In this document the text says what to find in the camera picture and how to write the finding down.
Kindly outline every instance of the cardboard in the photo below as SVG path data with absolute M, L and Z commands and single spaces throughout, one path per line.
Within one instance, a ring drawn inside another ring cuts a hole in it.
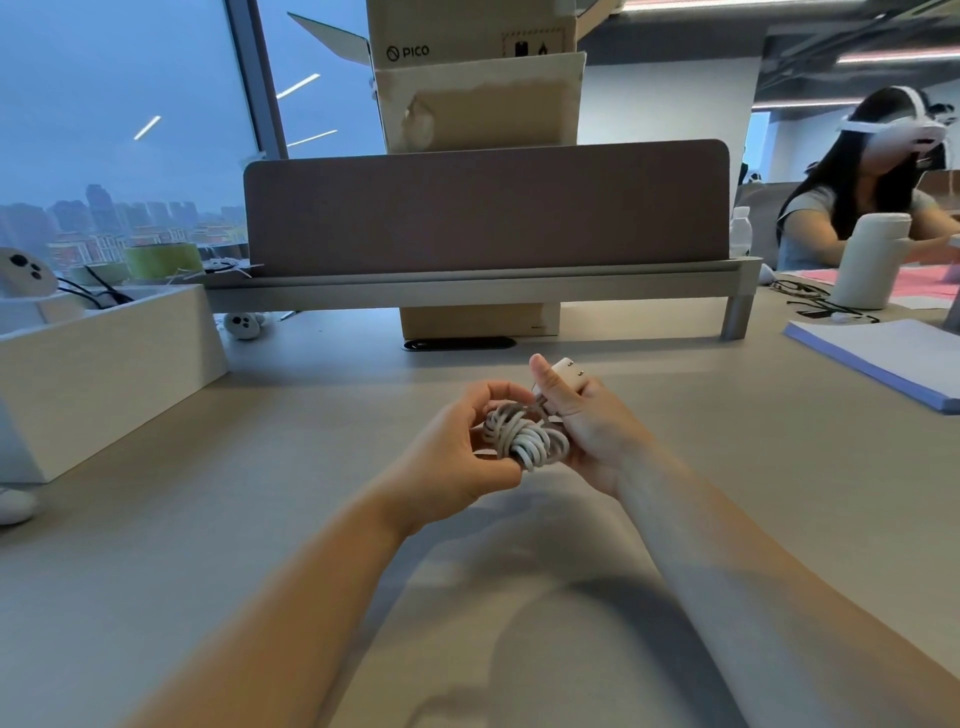
M 559 303 L 500 303 L 401 308 L 403 338 L 459 336 L 557 336 Z
M 576 144 L 583 53 L 402 68 L 380 74 L 392 153 Z
M 586 56 L 615 0 L 368 0 L 371 39 L 289 13 L 368 64 L 389 154 L 575 144 Z

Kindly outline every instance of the plastic bottle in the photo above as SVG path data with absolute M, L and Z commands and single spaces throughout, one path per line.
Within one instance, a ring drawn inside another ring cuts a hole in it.
M 754 229 L 750 225 L 749 207 L 734 207 L 730 221 L 730 257 L 742 257 L 754 244 Z

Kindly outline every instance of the person's left hand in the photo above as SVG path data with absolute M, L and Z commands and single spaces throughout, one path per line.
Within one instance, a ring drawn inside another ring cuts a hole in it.
M 523 469 L 515 460 L 474 454 L 489 447 L 477 426 L 502 400 L 532 404 L 534 396 L 506 381 L 470 385 L 373 482 L 372 492 L 383 498 L 403 536 L 460 513 L 487 493 L 520 484 Z

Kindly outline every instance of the white cable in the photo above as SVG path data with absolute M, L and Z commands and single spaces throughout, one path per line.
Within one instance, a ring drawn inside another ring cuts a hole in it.
M 487 415 L 483 436 L 498 458 L 513 457 L 527 472 L 560 462 L 570 452 L 570 441 L 539 403 L 504 402 Z

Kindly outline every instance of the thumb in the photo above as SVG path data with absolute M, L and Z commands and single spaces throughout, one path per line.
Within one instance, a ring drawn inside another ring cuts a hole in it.
M 572 414 L 580 408 L 580 395 L 573 391 L 560 377 L 553 371 L 553 368 L 540 354 L 535 353 L 530 359 L 530 371 L 534 375 L 534 381 L 540 388 L 540 391 L 554 407 L 558 413 L 563 415 Z
M 483 482 L 481 484 L 482 492 L 477 496 L 485 496 L 487 493 L 496 491 L 509 491 L 520 484 L 523 477 L 523 469 L 512 457 L 505 457 L 502 460 L 480 458 L 483 460 Z

